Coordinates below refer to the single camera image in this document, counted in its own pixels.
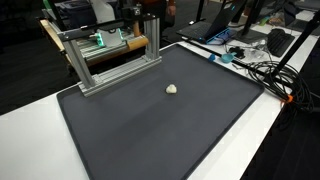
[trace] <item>green light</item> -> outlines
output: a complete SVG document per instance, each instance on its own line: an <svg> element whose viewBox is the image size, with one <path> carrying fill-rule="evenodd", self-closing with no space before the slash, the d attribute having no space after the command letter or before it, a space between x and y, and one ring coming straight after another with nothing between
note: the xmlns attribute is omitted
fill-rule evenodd
<svg viewBox="0 0 320 180"><path fill-rule="evenodd" d="M98 45L99 45L100 47L104 47L105 45L104 45L104 43L103 43L103 40L102 40L102 37L101 37L101 33L97 33L97 34L98 34L98 36L97 36Z"/></svg>
<svg viewBox="0 0 320 180"><path fill-rule="evenodd" d="M119 34L120 34L121 40L123 40L123 37L122 37L122 33L121 33L120 28L118 28L118 31L119 31Z"/></svg>

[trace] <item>white table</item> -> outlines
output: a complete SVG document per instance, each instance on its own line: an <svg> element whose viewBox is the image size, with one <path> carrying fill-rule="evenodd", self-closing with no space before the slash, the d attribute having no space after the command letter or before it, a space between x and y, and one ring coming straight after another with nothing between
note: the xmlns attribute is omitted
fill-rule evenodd
<svg viewBox="0 0 320 180"><path fill-rule="evenodd" d="M301 19L308 19L312 14L303 13L301 16ZM269 33L271 28L253 27L264 33ZM310 36L289 64L300 70L316 41L316 37ZM210 55L185 42L180 44L205 57ZM237 45L239 42L233 41L231 44ZM219 53L225 52L224 47L205 47ZM216 62L245 75L244 70L236 70L231 63L223 64L219 60ZM263 93L231 127L189 179L239 179L280 110L279 99L267 91ZM89 179L61 113L56 94L1 116L0 146L0 179Z"/></svg>

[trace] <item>electronics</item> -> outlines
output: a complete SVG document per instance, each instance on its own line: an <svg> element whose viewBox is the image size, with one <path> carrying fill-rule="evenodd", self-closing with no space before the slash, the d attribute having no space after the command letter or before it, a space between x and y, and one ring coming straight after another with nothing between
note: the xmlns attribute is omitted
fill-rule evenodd
<svg viewBox="0 0 320 180"><path fill-rule="evenodd" d="M226 5L225 8L219 12L212 24L207 22L197 22L177 31L177 34L196 40L200 43L207 44L220 33L222 34L227 31L227 25L244 6L245 2L245 0L238 0L232 4Z"/></svg>
<svg viewBox="0 0 320 180"><path fill-rule="evenodd" d="M297 7L293 3L285 3L283 6L285 26L288 29L302 32L307 26L307 21L296 19ZM320 28L318 27L312 33L312 35L320 36Z"/></svg>
<svg viewBox="0 0 320 180"><path fill-rule="evenodd" d="M268 50L276 57L281 57L294 40L294 36L285 33L283 29L272 29L267 37Z"/></svg>
<svg viewBox="0 0 320 180"><path fill-rule="evenodd" d="M239 58L239 59L243 59L245 58L245 55L244 55L244 49L241 49L240 47L236 46L236 47L231 47L228 51L228 53L236 53L236 57Z"/></svg>

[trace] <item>white device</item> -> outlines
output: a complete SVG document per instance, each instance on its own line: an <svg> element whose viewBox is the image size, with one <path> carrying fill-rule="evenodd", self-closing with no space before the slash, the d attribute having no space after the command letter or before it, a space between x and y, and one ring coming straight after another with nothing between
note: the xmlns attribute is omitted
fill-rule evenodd
<svg viewBox="0 0 320 180"><path fill-rule="evenodd" d="M97 18L97 23L105 23L115 20L113 8L103 0L90 0L91 6ZM99 46L113 47L122 43L120 29L111 31L97 30Z"/></svg>

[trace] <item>black mat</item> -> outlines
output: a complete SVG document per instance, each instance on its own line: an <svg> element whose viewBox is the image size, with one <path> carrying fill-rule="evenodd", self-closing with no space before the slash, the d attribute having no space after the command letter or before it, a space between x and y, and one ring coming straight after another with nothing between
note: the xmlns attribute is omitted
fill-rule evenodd
<svg viewBox="0 0 320 180"><path fill-rule="evenodd" d="M190 175L263 87L173 46L163 62L85 98L58 100L91 179L176 180ZM175 84L178 93L165 88Z"/></svg>

